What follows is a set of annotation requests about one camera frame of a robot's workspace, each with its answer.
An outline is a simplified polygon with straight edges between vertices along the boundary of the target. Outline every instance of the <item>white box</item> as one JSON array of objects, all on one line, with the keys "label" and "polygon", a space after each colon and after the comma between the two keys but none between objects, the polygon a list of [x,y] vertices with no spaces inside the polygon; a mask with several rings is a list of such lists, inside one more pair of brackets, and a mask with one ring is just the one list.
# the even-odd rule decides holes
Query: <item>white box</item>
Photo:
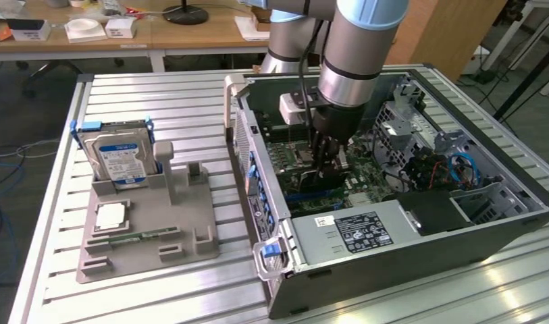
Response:
[{"label": "white box", "polygon": [[475,74],[478,72],[478,69],[481,69],[481,62],[483,63],[483,60],[489,57],[489,50],[485,49],[482,46],[478,46],[475,49],[475,52],[470,58],[470,61],[467,65],[465,66],[465,70],[462,71],[462,74]]},{"label": "white box", "polygon": [[68,42],[71,44],[108,39],[106,36],[104,29],[102,28],[102,25],[99,25],[99,27],[94,28],[92,30],[87,30],[84,32],[71,30],[68,28],[68,25],[66,25],[64,28],[66,35],[68,36]]},{"label": "white box", "polygon": [[136,35],[135,18],[110,19],[106,34],[110,38],[134,38]]},{"label": "white box", "polygon": [[12,31],[14,39],[23,41],[47,41],[51,31],[51,26],[47,20],[43,21],[40,29],[10,29]]}]

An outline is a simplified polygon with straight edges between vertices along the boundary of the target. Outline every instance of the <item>green circuit board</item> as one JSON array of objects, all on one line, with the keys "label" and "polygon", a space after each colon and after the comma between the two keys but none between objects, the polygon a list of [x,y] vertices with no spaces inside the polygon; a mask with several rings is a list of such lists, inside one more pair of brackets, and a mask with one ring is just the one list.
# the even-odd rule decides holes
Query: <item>green circuit board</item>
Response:
[{"label": "green circuit board", "polygon": [[311,194],[298,192],[301,174],[313,170],[307,141],[267,143],[267,151],[294,217],[378,203],[393,193],[382,176],[382,170],[366,151],[362,140],[357,137],[353,138],[345,151],[351,169],[345,183],[341,188],[325,192]]}]

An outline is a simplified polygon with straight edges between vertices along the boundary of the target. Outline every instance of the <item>blue cable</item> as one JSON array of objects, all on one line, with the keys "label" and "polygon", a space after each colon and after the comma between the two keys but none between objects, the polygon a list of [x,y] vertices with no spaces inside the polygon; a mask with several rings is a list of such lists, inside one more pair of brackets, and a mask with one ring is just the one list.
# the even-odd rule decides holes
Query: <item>blue cable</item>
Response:
[{"label": "blue cable", "polygon": [[474,176],[475,176],[475,184],[479,185],[481,183],[481,172],[478,171],[478,168],[475,166],[475,162],[473,157],[462,152],[454,153],[449,158],[447,158],[447,169],[450,170],[450,176],[453,177],[453,179],[457,182],[461,182],[461,178],[458,177],[458,175],[455,174],[454,168],[453,168],[453,158],[455,157],[461,157],[463,158],[466,161],[469,161],[470,166],[473,167],[473,172],[474,172]]},{"label": "blue cable", "polygon": [[20,174],[19,174],[18,178],[14,180],[12,184],[8,185],[8,187],[0,191],[0,196],[1,196],[8,191],[11,191],[14,189],[14,187],[18,185],[18,183],[23,180],[26,172],[24,172],[24,169],[22,168],[22,166],[18,165],[18,164],[7,164],[7,163],[0,162],[0,167],[15,167],[15,168],[18,168],[18,171],[20,172]]},{"label": "blue cable", "polygon": [[5,269],[3,272],[0,272],[0,279],[1,279],[5,276],[5,274],[15,269],[15,266],[18,265],[18,244],[15,242],[15,234],[14,234],[12,223],[10,222],[8,218],[5,217],[5,215],[3,213],[0,213],[0,222],[3,222],[5,224],[7,233],[10,235],[10,239],[12,240],[12,247],[14,247],[12,262],[8,266],[8,269]]}]

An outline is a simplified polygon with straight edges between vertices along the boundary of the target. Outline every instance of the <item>white sticker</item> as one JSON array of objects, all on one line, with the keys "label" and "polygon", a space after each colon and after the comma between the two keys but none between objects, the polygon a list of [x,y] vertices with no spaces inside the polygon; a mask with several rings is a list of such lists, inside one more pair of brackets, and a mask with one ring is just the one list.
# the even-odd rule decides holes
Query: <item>white sticker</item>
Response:
[{"label": "white sticker", "polygon": [[317,217],[314,218],[314,221],[318,227],[334,225],[334,216],[329,215],[329,216]]},{"label": "white sticker", "polygon": [[120,48],[122,49],[146,49],[148,45],[146,44],[122,44]]},{"label": "white sticker", "polygon": [[140,152],[136,144],[100,146],[99,150],[114,182],[130,184],[144,180],[146,170],[142,161],[136,159]]}]

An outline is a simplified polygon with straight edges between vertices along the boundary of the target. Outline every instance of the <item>wooden table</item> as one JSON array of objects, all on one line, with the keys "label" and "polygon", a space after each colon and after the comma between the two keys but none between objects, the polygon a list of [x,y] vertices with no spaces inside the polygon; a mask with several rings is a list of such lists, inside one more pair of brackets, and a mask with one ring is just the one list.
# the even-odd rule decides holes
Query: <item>wooden table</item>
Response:
[{"label": "wooden table", "polygon": [[[140,10],[162,11],[178,4],[178,1],[123,0],[122,3]],[[248,11],[235,0],[214,0],[212,3]],[[234,17],[243,16],[244,13],[226,7],[204,7],[210,20],[196,26],[175,25],[163,20],[160,15],[150,15],[138,20],[135,38],[108,38],[76,44],[68,43],[62,25],[68,22],[70,16],[80,14],[83,9],[52,9],[43,0],[28,0],[26,8],[31,18],[47,19],[56,26],[46,42],[16,42],[14,39],[1,41],[0,61],[150,57],[154,72],[163,72],[166,55],[263,53],[267,50],[267,42],[244,41],[234,23]],[[0,22],[0,29],[4,27],[5,23]]]}]

